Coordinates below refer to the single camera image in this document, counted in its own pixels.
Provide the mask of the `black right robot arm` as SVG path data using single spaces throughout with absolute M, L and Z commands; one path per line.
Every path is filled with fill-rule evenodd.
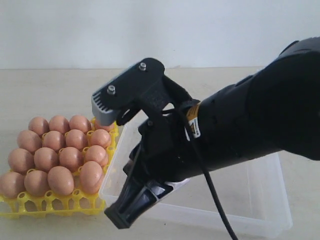
M 320 39 L 297 40 L 259 72 L 196 100 L 145 58 L 102 88 L 102 125 L 125 125 L 138 112 L 139 144 L 124 167 L 126 181 L 105 210 L 119 229 L 184 180 L 287 152 L 320 158 Z

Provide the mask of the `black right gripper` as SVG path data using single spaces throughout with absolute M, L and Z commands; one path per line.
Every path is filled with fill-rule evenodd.
M 177 109 L 144 111 L 137 131 L 140 142 L 123 168 L 127 175 L 117 200 L 104 214 L 119 230 L 128 229 L 146 211 L 203 174 L 200 149 L 189 137 L 190 127 Z

